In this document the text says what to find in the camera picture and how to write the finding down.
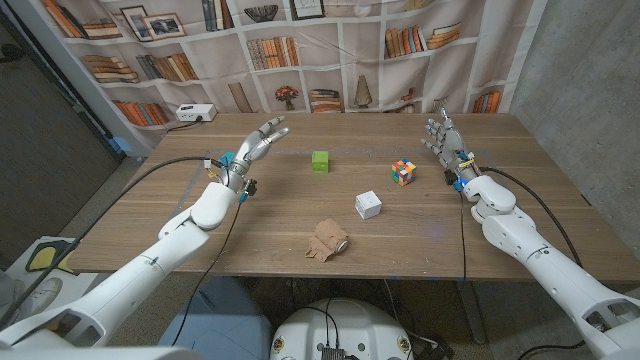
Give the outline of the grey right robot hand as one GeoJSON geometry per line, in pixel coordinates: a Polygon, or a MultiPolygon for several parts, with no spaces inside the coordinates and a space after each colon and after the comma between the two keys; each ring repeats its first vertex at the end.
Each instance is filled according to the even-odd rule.
{"type": "Polygon", "coordinates": [[[480,172],[445,107],[440,108],[440,114],[441,122],[428,120],[425,129],[431,139],[422,139],[421,143],[437,156],[439,163],[446,171],[455,175],[463,185],[466,185],[467,182],[478,177],[480,172]]]}

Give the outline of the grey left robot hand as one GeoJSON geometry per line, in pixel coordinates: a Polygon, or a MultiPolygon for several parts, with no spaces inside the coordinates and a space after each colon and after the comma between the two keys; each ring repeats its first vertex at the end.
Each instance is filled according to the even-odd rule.
{"type": "Polygon", "coordinates": [[[245,138],[228,167],[225,180],[225,185],[228,188],[238,193],[246,182],[245,175],[251,164],[263,159],[268,154],[271,145],[289,133],[288,127],[277,129],[277,126],[284,120],[284,116],[275,117],[245,138]]]}

